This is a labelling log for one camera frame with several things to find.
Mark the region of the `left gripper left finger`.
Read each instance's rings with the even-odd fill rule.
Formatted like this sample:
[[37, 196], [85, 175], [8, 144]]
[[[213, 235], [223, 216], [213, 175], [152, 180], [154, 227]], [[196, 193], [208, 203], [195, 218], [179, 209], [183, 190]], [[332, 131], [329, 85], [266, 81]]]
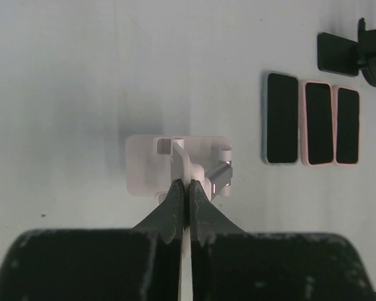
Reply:
[[184, 184], [130, 229], [30, 230], [0, 267], [0, 300], [179, 300]]

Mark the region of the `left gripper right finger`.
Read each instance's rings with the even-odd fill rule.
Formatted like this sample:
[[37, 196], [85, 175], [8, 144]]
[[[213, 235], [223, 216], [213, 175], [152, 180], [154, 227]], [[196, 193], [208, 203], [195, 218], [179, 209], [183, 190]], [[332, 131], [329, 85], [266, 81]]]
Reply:
[[354, 246], [334, 233], [247, 233], [189, 186], [194, 300], [376, 300]]

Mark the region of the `clear acrylic phone stand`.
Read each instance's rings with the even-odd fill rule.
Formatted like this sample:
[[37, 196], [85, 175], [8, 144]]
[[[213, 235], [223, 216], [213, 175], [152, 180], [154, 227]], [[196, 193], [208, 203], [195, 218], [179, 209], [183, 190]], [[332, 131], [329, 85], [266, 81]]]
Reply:
[[181, 248], [242, 232], [212, 203], [231, 191], [232, 145], [225, 137], [133, 135], [125, 158], [128, 192], [158, 202], [137, 231]]

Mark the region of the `pink case phone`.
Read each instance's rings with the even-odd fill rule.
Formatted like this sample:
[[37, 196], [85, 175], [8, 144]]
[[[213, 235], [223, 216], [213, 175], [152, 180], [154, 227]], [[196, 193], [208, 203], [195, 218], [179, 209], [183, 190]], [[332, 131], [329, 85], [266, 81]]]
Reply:
[[350, 88], [335, 88], [335, 162], [358, 163], [360, 144], [360, 95]]

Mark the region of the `black phone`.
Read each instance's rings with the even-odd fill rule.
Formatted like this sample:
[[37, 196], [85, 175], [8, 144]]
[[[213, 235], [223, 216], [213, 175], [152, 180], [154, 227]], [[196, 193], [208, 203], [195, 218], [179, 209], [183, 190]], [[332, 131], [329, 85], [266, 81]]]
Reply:
[[261, 91], [262, 159], [269, 165], [298, 160], [299, 81], [294, 75], [263, 73]]

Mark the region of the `black block phone stand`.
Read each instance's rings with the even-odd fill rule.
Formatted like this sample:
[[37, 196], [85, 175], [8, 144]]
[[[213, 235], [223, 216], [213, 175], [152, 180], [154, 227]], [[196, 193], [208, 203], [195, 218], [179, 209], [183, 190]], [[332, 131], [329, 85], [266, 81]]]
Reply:
[[363, 18], [358, 22], [357, 41], [330, 33], [317, 36], [317, 65], [321, 71], [356, 77], [369, 60], [376, 60], [376, 29], [367, 30]]

